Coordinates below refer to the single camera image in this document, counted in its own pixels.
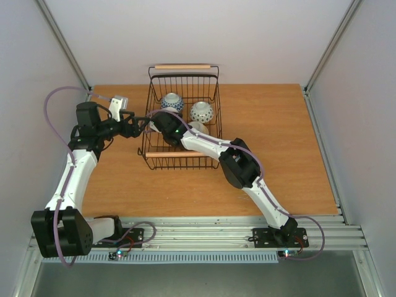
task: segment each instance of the brown surface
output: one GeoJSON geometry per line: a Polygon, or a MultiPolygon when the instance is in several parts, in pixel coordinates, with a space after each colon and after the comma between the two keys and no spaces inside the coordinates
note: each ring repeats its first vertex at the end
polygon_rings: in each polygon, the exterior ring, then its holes
{"type": "MultiPolygon", "coordinates": [[[[143,115],[148,85],[96,86],[129,98],[143,115]]],[[[336,214],[320,151],[299,85],[221,85],[223,138],[244,139],[265,168],[265,182],[293,214],[336,214]]],[[[260,215],[253,201],[217,170],[155,170],[137,148],[141,139],[116,137],[88,183],[85,216],[260,215]]]]}

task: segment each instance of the gray wall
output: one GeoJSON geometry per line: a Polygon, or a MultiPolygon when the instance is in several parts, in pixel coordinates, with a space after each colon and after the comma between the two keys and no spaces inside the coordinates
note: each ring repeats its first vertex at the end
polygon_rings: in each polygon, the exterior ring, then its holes
{"type": "Polygon", "coordinates": [[[396,1],[364,0],[312,90],[351,222],[396,295],[396,1]]]}
{"type": "Polygon", "coordinates": [[[46,0],[91,85],[209,62],[227,84],[306,84],[350,0],[46,0]]]}
{"type": "MultiPolygon", "coordinates": [[[[50,199],[66,161],[45,124],[43,101],[52,89],[79,83],[34,1],[1,1],[0,27],[0,296],[10,296],[32,234],[30,216],[50,199]]],[[[62,135],[83,98],[65,91],[50,104],[62,135]]]]}

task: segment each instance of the gray floor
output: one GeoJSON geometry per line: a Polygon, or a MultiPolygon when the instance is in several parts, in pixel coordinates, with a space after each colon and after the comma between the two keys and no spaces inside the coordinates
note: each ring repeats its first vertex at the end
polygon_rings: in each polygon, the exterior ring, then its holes
{"type": "Polygon", "coordinates": [[[352,252],[279,264],[42,264],[32,296],[365,296],[352,252]]]}

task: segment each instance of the patterned bowl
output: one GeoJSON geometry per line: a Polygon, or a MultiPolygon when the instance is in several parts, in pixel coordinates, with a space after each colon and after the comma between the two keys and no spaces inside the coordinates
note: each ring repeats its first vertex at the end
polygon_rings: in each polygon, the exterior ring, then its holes
{"type": "Polygon", "coordinates": [[[197,102],[190,110],[190,118],[191,121],[197,121],[202,124],[208,123],[213,118],[213,108],[207,102],[197,102]]]}
{"type": "Polygon", "coordinates": [[[161,108],[166,108],[166,107],[173,107],[176,108],[179,112],[183,109],[184,102],[183,99],[175,93],[169,93],[166,94],[161,99],[161,108]]]}

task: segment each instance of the dish rack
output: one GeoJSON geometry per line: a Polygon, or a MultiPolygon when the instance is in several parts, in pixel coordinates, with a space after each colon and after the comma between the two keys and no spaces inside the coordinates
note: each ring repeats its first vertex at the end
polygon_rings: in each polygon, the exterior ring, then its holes
{"type": "MultiPolygon", "coordinates": [[[[183,119],[188,123],[191,121],[190,109],[193,104],[205,101],[210,103],[213,108],[213,118],[205,124],[209,135],[222,138],[218,66],[208,64],[156,65],[148,68],[148,75],[150,76],[150,87],[146,114],[152,110],[161,109],[161,98],[166,94],[176,93],[183,98],[184,108],[181,113],[183,119]]],[[[152,131],[149,125],[143,133],[142,146],[137,153],[143,156],[151,170],[218,168],[218,162],[210,157],[199,152],[168,145],[163,140],[162,134],[152,131]]]]}

